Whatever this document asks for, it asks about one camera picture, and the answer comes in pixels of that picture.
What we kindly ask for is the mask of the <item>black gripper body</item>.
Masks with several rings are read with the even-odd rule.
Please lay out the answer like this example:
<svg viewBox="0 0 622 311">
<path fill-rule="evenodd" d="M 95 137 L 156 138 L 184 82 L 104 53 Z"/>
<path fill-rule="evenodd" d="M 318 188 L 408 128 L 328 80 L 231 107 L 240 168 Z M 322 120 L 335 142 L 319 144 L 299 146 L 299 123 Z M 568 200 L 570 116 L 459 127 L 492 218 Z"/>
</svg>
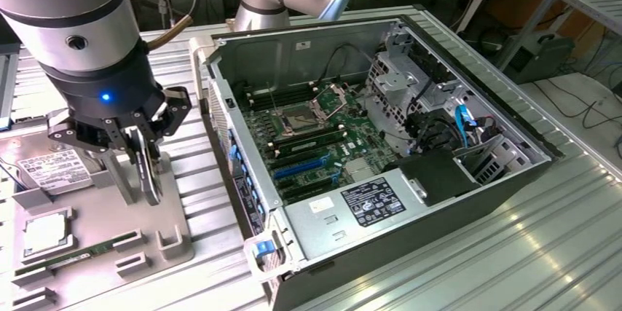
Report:
<svg viewBox="0 0 622 311">
<path fill-rule="evenodd" d="M 137 43 L 112 66 L 95 71 L 63 71 L 45 64 L 41 68 L 63 96 L 69 115 L 81 122 L 119 118 L 131 121 L 136 111 L 153 115 L 164 103 L 144 43 Z"/>
</svg>

